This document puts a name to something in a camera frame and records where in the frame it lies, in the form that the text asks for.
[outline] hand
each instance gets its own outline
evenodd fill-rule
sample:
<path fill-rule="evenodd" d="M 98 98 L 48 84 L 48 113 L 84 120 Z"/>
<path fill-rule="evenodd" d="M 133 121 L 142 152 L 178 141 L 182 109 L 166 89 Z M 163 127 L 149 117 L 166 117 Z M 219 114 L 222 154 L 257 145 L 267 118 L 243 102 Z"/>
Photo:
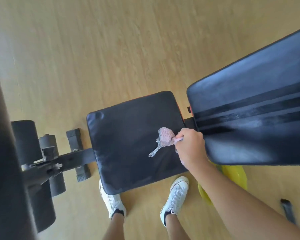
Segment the hand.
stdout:
<path fill-rule="evenodd" d="M 180 160 L 189 171 L 202 162 L 209 162 L 202 133 L 194 129 L 183 128 L 176 136 L 176 138 L 180 137 L 183 137 L 183 141 L 176 143 L 176 149 Z"/>

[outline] forearm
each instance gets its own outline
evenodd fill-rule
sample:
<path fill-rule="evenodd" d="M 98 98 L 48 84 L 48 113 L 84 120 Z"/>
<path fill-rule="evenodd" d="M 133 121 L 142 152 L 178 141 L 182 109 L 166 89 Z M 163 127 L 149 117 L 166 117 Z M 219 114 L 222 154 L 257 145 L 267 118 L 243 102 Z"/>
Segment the forearm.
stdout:
<path fill-rule="evenodd" d="M 300 239 L 299 228 L 230 181 L 211 163 L 201 161 L 190 172 L 236 239 Z"/>

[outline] pink cloth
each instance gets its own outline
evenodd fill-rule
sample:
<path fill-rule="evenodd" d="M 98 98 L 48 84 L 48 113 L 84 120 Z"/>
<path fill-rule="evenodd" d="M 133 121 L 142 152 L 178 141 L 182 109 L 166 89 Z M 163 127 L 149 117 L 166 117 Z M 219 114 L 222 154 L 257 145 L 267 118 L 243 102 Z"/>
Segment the pink cloth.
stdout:
<path fill-rule="evenodd" d="M 176 138 L 171 129 L 168 129 L 166 127 L 160 128 L 159 137 L 157 139 L 158 147 L 152 153 L 149 154 L 149 157 L 154 157 L 159 149 L 175 145 L 178 141 L 183 141 L 183 137 Z"/>

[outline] leg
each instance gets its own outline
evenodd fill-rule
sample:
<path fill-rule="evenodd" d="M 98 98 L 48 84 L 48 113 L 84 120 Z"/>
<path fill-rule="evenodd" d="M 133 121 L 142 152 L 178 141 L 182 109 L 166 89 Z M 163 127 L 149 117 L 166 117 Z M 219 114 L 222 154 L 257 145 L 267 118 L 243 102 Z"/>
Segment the leg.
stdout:
<path fill-rule="evenodd" d="M 160 212 L 161 221 L 167 228 L 170 240 L 190 240 L 177 217 L 186 199 L 188 188 L 189 181 L 186 177 L 180 177 L 174 181 L 168 201 Z"/>
<path fill-rule="evenodd" d="M 170 240 L 190 240 L 187 233 L 181 226 L 178 217 L 174 214 L 166 216 L 166 225 Z"/>
<path fill-rule="evenodd" d="M 110 226 L 105 233 L 103 240 L 124 240 L 124 218 L 127 215 L 127 210 L 124 207 L 120 195 L 108 195 L 99 181 L 99 190 L 103 201 L 111 218 Z"/>
<path fill-rule="evenodd" d="M 115 213 L 103 240 L 124 240 L 124 216 Z"/>

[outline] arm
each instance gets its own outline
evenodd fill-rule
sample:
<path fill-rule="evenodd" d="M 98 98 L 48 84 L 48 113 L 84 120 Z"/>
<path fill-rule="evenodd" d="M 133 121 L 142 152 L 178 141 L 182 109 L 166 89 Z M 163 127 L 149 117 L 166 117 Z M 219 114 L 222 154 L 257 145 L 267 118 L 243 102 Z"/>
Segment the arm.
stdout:
<path fill-rule="evenodd" d="M 203 135 L 192 129 L 182 129 L 176 144 L 181 161 L 207 192 L 229 232 L 238 240 L 295 239 L 300 229 L 282 215 L 237 186 L 207 157 Z"/>

